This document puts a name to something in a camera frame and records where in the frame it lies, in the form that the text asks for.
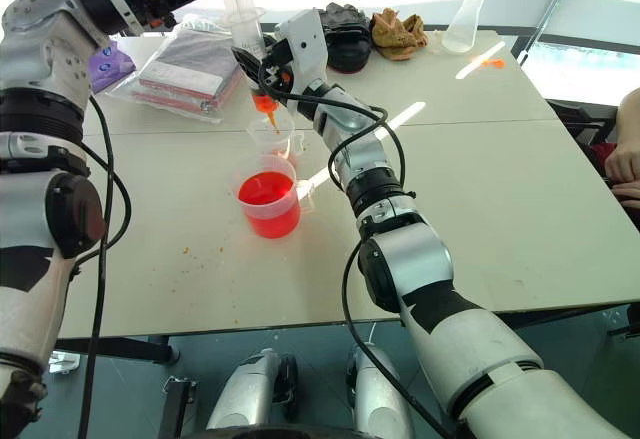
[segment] black cable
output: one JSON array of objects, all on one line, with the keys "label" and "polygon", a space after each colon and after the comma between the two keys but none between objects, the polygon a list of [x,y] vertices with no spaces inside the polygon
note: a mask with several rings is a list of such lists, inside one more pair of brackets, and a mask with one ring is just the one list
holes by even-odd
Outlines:
[{"label": "black cable", "polygon": [[[104,162],[104,159],[102,159],[95,151],[93,151],[89,146],[87,146],[85,143],[81,144],[82,146],[82,150],[84,152],[86,152],[94,161],[96,161],[98,163],[98,165],[100,167],[102,167],[102,169],[104,169],[105,171],[107,171],[107,163]],[[125,232],[127,232],[127,229],[129,227],[129,223],[131,222],[131,198],[129,197],[129,192],[127,191],[126,186],[124,185],[124,183],[122,182],[122,180],[120,179],[120,177],[118,176],[118,174],[116,174],[115,172],[113,173],[113,181],[115,182],[116,186],[118,187],[118,190],[120,191],[120,194],[122,195],[122,201],[124,202],[124,218],[122,219],[122,224],[120,225],[120,229],[118,230],[118,232],[116,233],[115,236],[113,236],[109,242],[107,243],[107,249],[110,249],[111,247],[113,247],[120,239],[122,239],[122,236],[124,236]],[[100,250],[96,249],[94,251],[88,252],[87,254],[79,257],[76,260],[75,265],[73,266],[73,273],[72,275],[77,275],[80,273],[80,266],[82,264],[84,264],[85,262],[87,262],[89,259],[93,259],[94,257],[96,257],[99,254]]]},{"label": "black cable", "polygon": [[418,399],[416,399],[402,384],[398,381],[395,376],[382,364],[376,355],[371,352],[371,349],[364,343],[364,341],[358,335],[358,331],[356,331],[355,326],[353,325],[353,320],[351,319],[351,313],[349,312],[349,301],[347,300],[347,284],[349,281],[349,271],[351,270],[351,265],[353,264],[358,251],[360,250],[360,246],[362,245],[362,241],[359,241],[356,244],[356,247],[351,252],[349,259],[347,260],[347,264],[344,268],[344,273],[342,275],[342,311],[344,312],[344,319],[347,323],[347,328],[349,332],[353,336],[353,339],[356,341],[358,347],[364,352],[364,354],[369,358],[369,360],[378,368],[380,373],[385,377],[387,381],[400,393],[400,395],[404,398],[405,401],[409,403],[411,407],[422,417],[432,428],[436,431],[441,437],[444,439],[453,439],[453,435],[448,432],[442,424],[438,422],[438,420],[433,417],[433,415],[425,409],[425,407],[420,404]]},{"label": "black cable", "polygon": [[[299,102],[308,102],[308,103],[312,103],[312,104],[324,104],[327,106],[334,106],[334,107],[341,107],[343,109],[348,109],[354,112],[357,112],[359,114],[362,114],[364,116],[369,117],[370,119],[372,119],[374,121],[374,123],[368,127],[366,127],[365,129],[363,129],[362,131],[358,132],[357,134],[354,134],[353,136],[349,137],[348,139],[345,139],[344,141],[342,141],[338,147],[336,147],[333,152],[331,153],[331,155],[329,156],[329,161],[328,161],[328,170],[329,170],[329,177],[331,177],[331,180],[333,181],[333,183],[336,185],[336,187],[338,187],[338,189],[342,190],[342,186],[340,185],[340,181],[338,180],[338,178],[336,177],[336,175],[333,173],[333,161],[336,158],[336,156],[342,151],[342,149],[344,149],[345,147],[347,147],[349,144],[351,144],[352,142],[360,139],[361,137],[369,134],[370,132],[373,132],[374,130],[376,130],[378,127],[384,127],[386,129],[386,131],[389,133],[389,136],[391,137],[391,139],[393,140],[393,143],[396,146],[396,149],[398,150],[398,157],[400,160],[400,185],[404,186],[404,179],[405,179],[405,169],[406,169],[406,162],[405,162],[405,157],[404,157],[404,149],[402,148],[402,144],[400,143],[400,140],[398,139],[398,136],[396,135],[395,131],[393,129],[391,129],[391,127],[389,126],[389,124],[386,123],[388,114],[387,111],[384,110],[381,107],[375,107],[372,106],[371,107],[371,111],[368,109],[364,109],[362,107],[358,107],[358,106],[354,106],[353,104],[348,104],[346,102],[341,102],[341,101],[334,101],[332,99],[325,99],[325,98],[321,98],[321,97],[315,97],[315,96],[307,96],[304,94],[291,94],[288,92],[282,92],[282,91],[277,91],[274,88],[272,88],[271,86],[269,86],[269,84],[267,84],[265,76],[266,76],[266,67],[264,65],[264,62],[260,64],[260,68],[258,69],[258,84],[260,85],[260,87],[270,96],[278,99],[288,99],[288,100],[294,100],[294,101],[299,101]],[[381,114],[381,116],[378,116],[375,114],[375,112],[378,112]]]},{"label": "black cable", "polygon": [[107,151],[107,193],[104,206],[105,231],[104,236],[102,236],[102,239],[100,240],[100,249],[98,253],[98,291],[96,293],[96,309],[93,316],[93,327],[91,328],[91,338],[89,339],[89,348],[87,351],[87,368],[84,376],[84,390],[82,392],[82,411],[80,413],[80,425],[78,426],[79,439],[85,439],[89,429],[91,395],[93,392],[93,375],[96,366],[100,326],[102,324],[102,310],[104,308],[107,269],[107,238],[109,237],[109,223],[111,221],[114,183],[113,149],[111,147],[111,138],[109,137],[107,120],[95,98],[91,96],[89,101],[91,101],[91,105],[96,110],[98,118],[100,119],[102,135],[104,136],[104,145]]}]

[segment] table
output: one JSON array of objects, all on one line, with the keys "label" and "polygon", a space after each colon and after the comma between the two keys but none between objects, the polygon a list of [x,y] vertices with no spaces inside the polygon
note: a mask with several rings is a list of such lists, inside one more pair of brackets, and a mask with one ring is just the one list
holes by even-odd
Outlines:
[{"label": "table", "polygon": [[[479,33],[473,54],[498,41]],[[141,65],[158,41],[122,44]],[[496,57],[504,69],[455,80],[468,57],[421,51],[395,64],[373,53],[363,72],[330,79],[388,107],[390,117],[425,102],[398,130],[406,185],[448,245],[456,288],[467,298],[497,312],[639,300],[640,236],[509,52]],[[103,336],[343,320],[339,285],[357,240],[347,199],[329,181],[319,185],[315,211],[297,230],[266,240],[249,230],[225,187],[227,158],[251,150],[244,128],[256,113],[244,87],[217,126],[99,96],[134,207],[129,232],[109,253]],[[103,153],[92,112],[86,126],[86,142]],[[328,157],[313,131],[305,146],[300,178]],[[395,161],[388,139],[385,147]],[[104,174],[92,170],[103,191]],[[117,203],[114,228],[121,214]],[[354,319],[392,317],[352,275]],[[71,285],[60,337],[89,335],[95,277],[93,262]]]}]

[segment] person's arm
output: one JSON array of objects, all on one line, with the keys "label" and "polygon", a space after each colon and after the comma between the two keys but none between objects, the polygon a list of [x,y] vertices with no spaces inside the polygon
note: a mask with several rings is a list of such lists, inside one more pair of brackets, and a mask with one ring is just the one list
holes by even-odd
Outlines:
[{"label": "person's arm", "polygon": [[616,126],[618,146],[605,161],[605,172],[616,182],[640,180],[640,88],[620,103]]}]

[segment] syringe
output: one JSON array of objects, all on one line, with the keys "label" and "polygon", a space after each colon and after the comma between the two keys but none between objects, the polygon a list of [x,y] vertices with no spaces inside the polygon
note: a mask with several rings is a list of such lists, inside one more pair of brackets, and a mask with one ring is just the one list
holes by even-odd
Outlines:
[{"label": "syringe", "polygon": [[[234,46],[245,49],[257,59],[262,60],[266,56],[260,27],[260,16],[264,14],[264,9],[255,7],[253,0],[224,0],[224,5],[226,9],[224,22],[231,30]],[[278,103],[262,91],[253,80],[248,77],[246,79],[256,109],[267,114],[275,127],[273,113],[278,108]]]}]

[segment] measuring cup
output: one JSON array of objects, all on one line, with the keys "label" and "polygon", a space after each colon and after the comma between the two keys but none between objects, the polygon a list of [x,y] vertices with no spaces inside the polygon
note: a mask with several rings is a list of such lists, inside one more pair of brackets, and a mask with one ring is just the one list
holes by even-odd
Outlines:
[{"label": "measuring cup", "polygon": [[296,181],[296,171],[286,159],[261,154],[246,159],[232,174],[229,187],[256,234],[277,238],[293,231],[300,214],[313,211],[313,184]]},{"label": "measuring cup", "polygon": [[290,117],[281,115],[275,118],[276,128],[267,117],[254,119],[249,123],[247,132],[258,146],[260,154],[273,154],[284,157],[293,167],[298,165],[298,157],[303,152],[304,132],[296,131]]}]

